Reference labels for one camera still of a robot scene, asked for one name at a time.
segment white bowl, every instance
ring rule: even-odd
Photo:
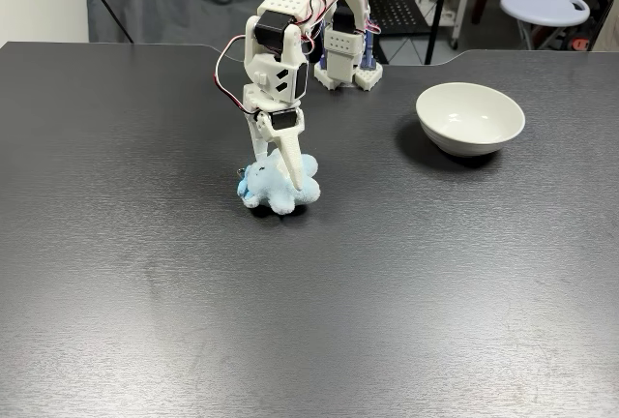
[[[457,157],[495,152],[524,128],[524,113],[516,102],[466,82],[430,87],[417,99],[417,114],[427,136]]]

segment stool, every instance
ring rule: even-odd
[[[547,47],[565,28],[577,26],[589,17],[589,6],[583,0],[501,0],[501,9],[518,23],[526,48],[535,50],[531,25],[556,28],[538,47]]]

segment dark gray desk surface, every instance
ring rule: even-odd
[[[283,219],[235,195],[216,56],[0,49],[0,416],[619,414],[619,55],[313,82],[323,196]],[[413,104],[453,80],[516,99],[522,135],[440,153]]]

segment white robotic arm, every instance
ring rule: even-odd
[[[314,49],[324,27],[324,49],[314,73],[334,89],[352,82],[362,63],[371,81],[360,85],[369,90],[382,76],[371,57],[368,0],[341,0],[346,7],[338,16],[340,0],[265,0],[252,16],[245,31],[245,69],[252,84],[244,87],[243,109],[250,125],[253,150],[258,161],[267,156],[269,142],[280,149],[279,170],[295,189],[303,187],[303,170],[298,135],[305,128],[300,99],[306,93],[308,59],[303,43]]]

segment stuffed animal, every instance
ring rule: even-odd
[[[320,197],[320,187],[312,179],[318,170],[318,162],[311,155],[303,154],[303,187],[294,189],[290,178],[284,177],[278,169],[282,162],[279,149],[275,149],[266,159],[241,170],[241,182],[237,195],[248,208],[266,205],[278,215],[287,215],[297,205],[307,205]]]

